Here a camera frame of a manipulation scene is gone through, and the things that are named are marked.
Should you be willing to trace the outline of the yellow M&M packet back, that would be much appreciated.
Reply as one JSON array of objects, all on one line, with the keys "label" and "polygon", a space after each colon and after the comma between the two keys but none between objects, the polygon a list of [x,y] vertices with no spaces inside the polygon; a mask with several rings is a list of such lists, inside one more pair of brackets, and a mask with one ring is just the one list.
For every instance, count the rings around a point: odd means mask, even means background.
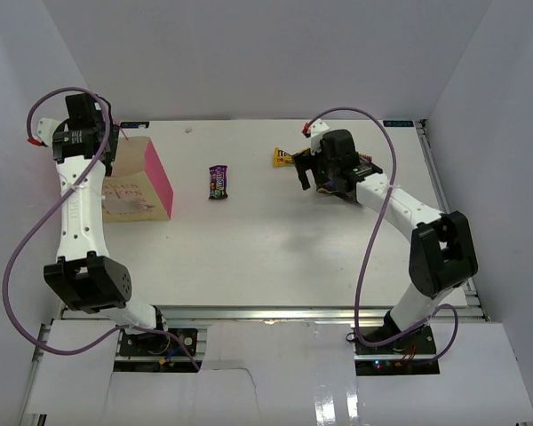
[{"label": "yellow M&M packet back", "polygon": [[276,147],[274,149],[273,166],[276,168],[293,167],[294,160],[292,155],[280,147]]}]

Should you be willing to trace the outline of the beige and pink paper bag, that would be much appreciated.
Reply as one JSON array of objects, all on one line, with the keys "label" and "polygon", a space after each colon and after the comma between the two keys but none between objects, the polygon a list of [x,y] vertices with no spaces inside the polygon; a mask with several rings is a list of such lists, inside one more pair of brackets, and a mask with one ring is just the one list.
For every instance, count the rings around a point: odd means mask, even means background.
[{"label": "beige and pink paper bag", "polygon": [[149,137],[118,140],[111,175],[102,186],[106,223],[169,221],[174,192]]}]

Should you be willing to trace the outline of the purple M&M packet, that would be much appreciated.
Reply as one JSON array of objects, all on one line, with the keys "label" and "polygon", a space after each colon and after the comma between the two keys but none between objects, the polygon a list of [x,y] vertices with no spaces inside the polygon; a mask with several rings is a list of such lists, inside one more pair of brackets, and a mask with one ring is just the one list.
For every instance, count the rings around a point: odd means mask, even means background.
[{"label": "purple M&M packet", "polygon": [[210,200],[224,200],[227,194],[227,165],[209,167],[210,172]]}]

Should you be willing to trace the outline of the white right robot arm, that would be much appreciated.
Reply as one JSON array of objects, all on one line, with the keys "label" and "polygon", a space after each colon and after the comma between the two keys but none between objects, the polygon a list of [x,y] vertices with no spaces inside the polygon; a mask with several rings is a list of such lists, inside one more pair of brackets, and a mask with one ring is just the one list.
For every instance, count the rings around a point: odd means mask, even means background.
[{"label": "white right robot arm", "polygon": [[459,211],[442,212],[396,186],[379,166],[360,156],[349,130],[316,122],[303,133],[310,146],[293,156],[303,189],[312,183],[328,186],[377,212],[377,225],[390,224],[410,244],[407,290],[380,328],[367,335],[354,330],[361,344],[402,354],[416,342],[415,331],[447,308],[445,297],[478,272],[469,222]]}]

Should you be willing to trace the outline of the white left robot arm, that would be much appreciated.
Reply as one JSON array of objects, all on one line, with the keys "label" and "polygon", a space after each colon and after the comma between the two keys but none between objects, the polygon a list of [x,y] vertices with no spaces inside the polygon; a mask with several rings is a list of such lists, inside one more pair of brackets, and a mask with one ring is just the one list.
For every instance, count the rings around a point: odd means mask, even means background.
[{"label": "white left robot arm", "polygon": [[117,127],[89,93],[65,102],[68,117],[52,132],[63,198],[60,245],[44,279],[69,309],[130,327],[149,353],[162,353],[170,343],[162,314],[134,295],[128,269],[111,259],[105,242],[102,186],[115,159]]}]

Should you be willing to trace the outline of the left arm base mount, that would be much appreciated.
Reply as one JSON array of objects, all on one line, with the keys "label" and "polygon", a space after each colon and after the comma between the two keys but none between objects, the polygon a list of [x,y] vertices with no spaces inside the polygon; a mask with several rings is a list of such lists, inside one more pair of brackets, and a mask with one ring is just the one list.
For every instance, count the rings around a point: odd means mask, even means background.
[{"label": "left arm base mount", "polygon": [[169,328],[173,335],[122,333],[115,354],[114,371],[119,373],[197,373],[199,341],[196,328]]}]

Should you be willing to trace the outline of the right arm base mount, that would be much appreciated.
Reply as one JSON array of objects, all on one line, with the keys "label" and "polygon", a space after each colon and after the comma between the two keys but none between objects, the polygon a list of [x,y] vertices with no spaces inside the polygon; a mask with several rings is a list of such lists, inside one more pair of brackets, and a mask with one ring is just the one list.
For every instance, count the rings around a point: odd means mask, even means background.
[{"label": "right arm base mount", "polygon": [[380,347],[363,345],[351,331],[346,340],[354,347],[354,364],[357,377],[385,377],[409,375],[438,375],[439,362],[427,362],[437,349],[429,326],[401,340]]}]

